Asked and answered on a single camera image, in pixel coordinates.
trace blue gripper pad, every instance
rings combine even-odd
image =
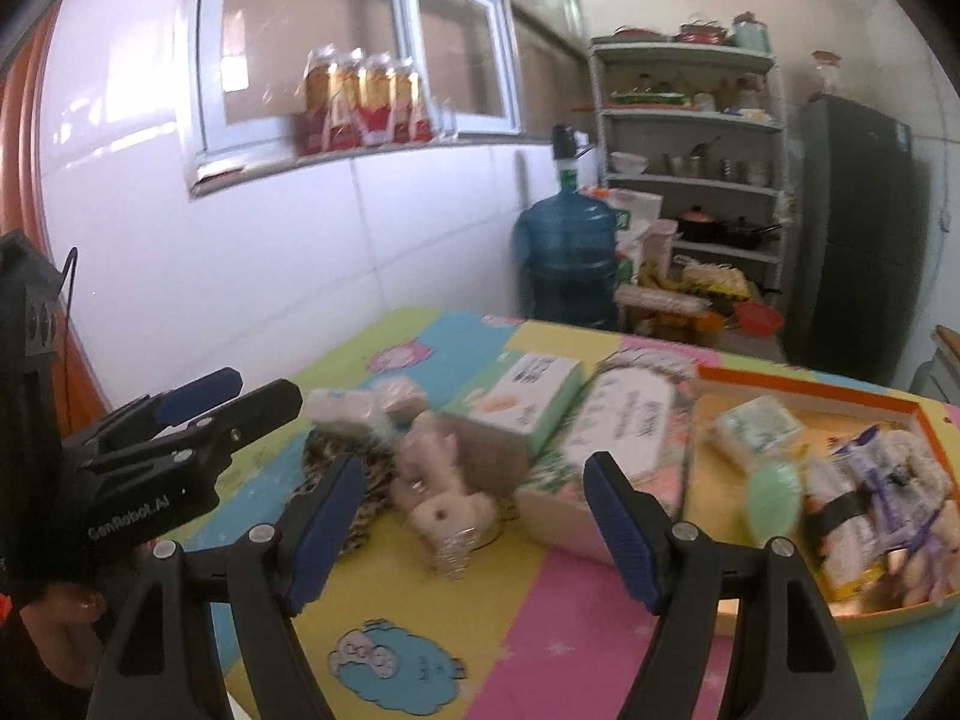
[[[154,421],[160,427],[181,425],[232,400],[242,389],[240,374],[231,367],[222,367],[202,379],[167,392],[154,409]]]
[[[665,529],[670,527],[670,519],[666,512],[659,507],[656,499],[654,504],[662,517],[656,512],[648,512],[652,515],[652,527],[664,528],[659,533],[650,533],[650,536],[661,549],[666,548],[665,556],[661,549],[648,541],[637,522],[635,512],[631,511],[635,507],[628,504],[628,498],[641,496],[642,493],[637,493],[630,487],[613,458],[606,452],[595,453],[587,460],[584,467],[584,495],[603,540],[610,549],[616,569],[620,572],[627,594],[645,605],[651,614],[659,614],[664,601],[666,570],[662,561],[669,560]],[[649,507],[648,501],[640,498],[637,501],[640,507]]]
[[[347,458],[330,466],[318,490],[311,493],[318,496],[319,502],[300,526],[301,535],[292,550],[290,586],[285,596],[294,616],[320,597],[354,515],[363,503],[365,490],[363,464],[356,458]]]

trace blue water jug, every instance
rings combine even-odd
[[[560,192],[535,203],[517,220],[526,313],[543,322],[611,329],[616,322],[616,212],[577,191],[573,129],[553,129]]]

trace orange tray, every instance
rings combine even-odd
[[[695,443],[683,518],[695,523],[711,538],[734,544],[752,544],[743,517],[747,478],[714,448],[709,440],[709,427],[720,413],[763,394],[776,396],[805,425],[800,441],[809,443],[811,449],[824,456],[832,450],[830,440],[851,439],[874,424],[911,431],[928,444],[933,456],[947,469],[953,480],[953,497],[960,504],[947,452],[922,402],[862,389],[702,365],[700,396],[693,420]],[[795,538],[795,541],[803,551],[800,540]],[[958,604],[960,592],[950,594],[939,605],[924,603],[907,608],[885,608],[858,595],[846,601],[830,602],[829,606],[842,634],[854,635],[920,620]],[[733,635],[736,609],[736,600],[720,602],[717,634]]]

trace red bowl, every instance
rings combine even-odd
[[[746,300],[733,307],[740,328],[748,336],[772,336],[784,326],[784,315],[777,309]]]

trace leopard print fabric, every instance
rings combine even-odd
[[[360,549],[370,540],[371,522],[390,506],[394,453],[373,440],[347,439],[314,428],[304,444],[304,483],[294,490],[294,495],[314,490],[330,466],[342,456],[355,457],[362,461],[367,479],[363,503],[357,509],[340,552],[341,555],[346,555]]]

